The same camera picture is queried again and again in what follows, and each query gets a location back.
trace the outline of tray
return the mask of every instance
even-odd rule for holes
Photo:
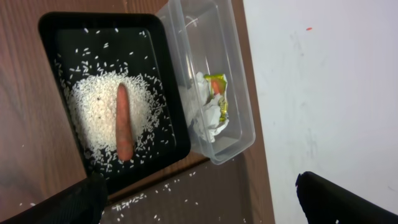
[[[107,180],[109,194],[117,192],[152,173],[183,159],[190,152],[190,140],[185,124],[184,113],[177,82],[170,58],[167,39],[162,23],[156,16],[149,14],[97,14],[77,12],[52,12],[44,15],[39,22],[42,38],[53,77],[68,114],[76,144],[87,175],[100,173]],[[101,75],[96,64],[108,64],[108,72],[119,70],[127,62],[128,76],[145,75],[144,80],[152,83],[156,77],[161,83],[151,84],[152,93],[157,91],[163,96],[156,96],[162,104],[163,112],[159,115],[160,124],[154,129],[155,137],[148,142],[150,151],[134,152],[133,161],[119,163],[110,161],[111,171],[93,159],[85,157],[85,151],[72,123],[64,91],[88,76],[83,72],[70,71],[82,63],[92,65],[90,75]]]

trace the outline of clear plastic container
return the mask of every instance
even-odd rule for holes
[[[192,150],[222,164],[247,149],[256,137],[231,1],[169,0],[157,16],[166,30],[178,85],[196,93],[189,101],[191,109],[201,108],[195,74],[226,75],[228,126],[213,143],[208,133],[203,139],[189,128]],[[207,127],[202,108],[198,117]]]

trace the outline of wood grain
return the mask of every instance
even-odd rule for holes
[[[86,177],[37,25],[52,11],[155,13],[167,0],[0,1],[0,221]],[[245,153],[255,223],[273,223],[259,107],[242,0],[233,0],[257,139]],[[206,159],[187,158],[110,196],[123,197]]]

